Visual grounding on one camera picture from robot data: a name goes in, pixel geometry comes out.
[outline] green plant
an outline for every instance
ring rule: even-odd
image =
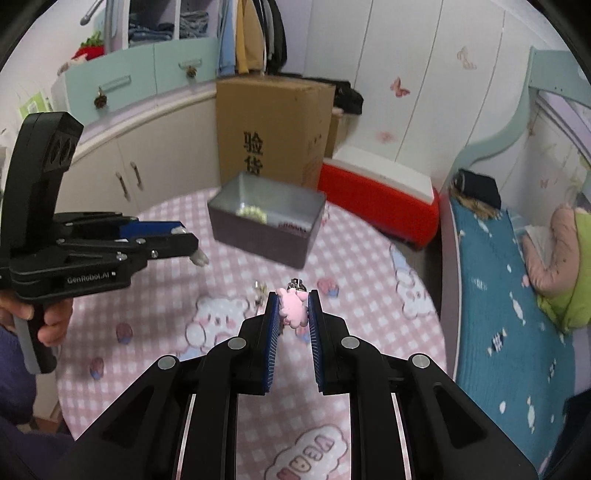
[[[80,48],[84,47],[100,47],[103,45],[103,40],[100,37],[100,32],[96,31],[91,37],[87,38],[85,42],[80,44]]]

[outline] human hand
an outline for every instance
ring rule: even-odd
[[[45,346],[61,345],[65,338],[72,317],[72,299],[54,303],[45,310],[45,325],[39,329],[37,338]],[[18,300],[10,290],[0,291],[0,325],[14,333],[13,315],[24,320],[33,318],[34,308]]]

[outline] cardboard box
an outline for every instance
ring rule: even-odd
[[[335,88],[308,80],[233,77],[217,83],[220,178],[242,171],[318,186]]]
[[[325,158],[333,157],[347,138],[348,129],[349,117],[347,115],[336,115],[333,113],[330,119],[329,136],[324,151]]]

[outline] cabinet handle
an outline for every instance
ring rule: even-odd
[[[99,88],[99,93],[95,97],[95,108],[98,110],[107,104],[107,96],[102,88]]]
[[[117,88],[125,87],[131,83],[131,75],[123,75],[122,77],[110,80],[107,83],[103,83],[99,85],[99,90],[103,90],[105,92],[110,92],[111,90],[116,90]]]
[[[123,189],[123,196],[125,197],[125,200],[130,202],[131,198],[129,196],[129,192],[127,191],[127,187],[125,186],[125,181],[123,180],[123,176],[119,172],[115,173],[115,175],[117,175],[117,178],[119,179],[119,183],[121,184],[121,188]]]
[[[187,74],[187,77],[189,77],[190,79],[194,79],[195,76],[197,75],[197,69],[202,64],[203,64],[202,59],[193,59],[193,60],[188,60],[188,61],[184,61],[182,63],[179,63],[178,66],[179,66],[179,68],[181,68],[181,70],[185,71],[185,73]]]
[[[131,168],[133,168],[133,169],[134,169],[134,172],[135,172],[135,178],[137,178],[137,179],[138,179],[138,188],[139,188],[140,190],[143,190],[143,189],[144,189],[144,184],[142,183],[142,177],[140,177],[140,176],[139,176],[139,170],[138,170],[138,166],[135,164],[135,162],[134,162],[134,161],[133,161],[133,162],[131,162],[129,165],[131,166]]]

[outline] open tin box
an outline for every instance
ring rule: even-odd
[[[215,240],[302,269],[322,221],[326,196],[241,173],[207,203]],[[245,209],[259,212],[241,216]]]

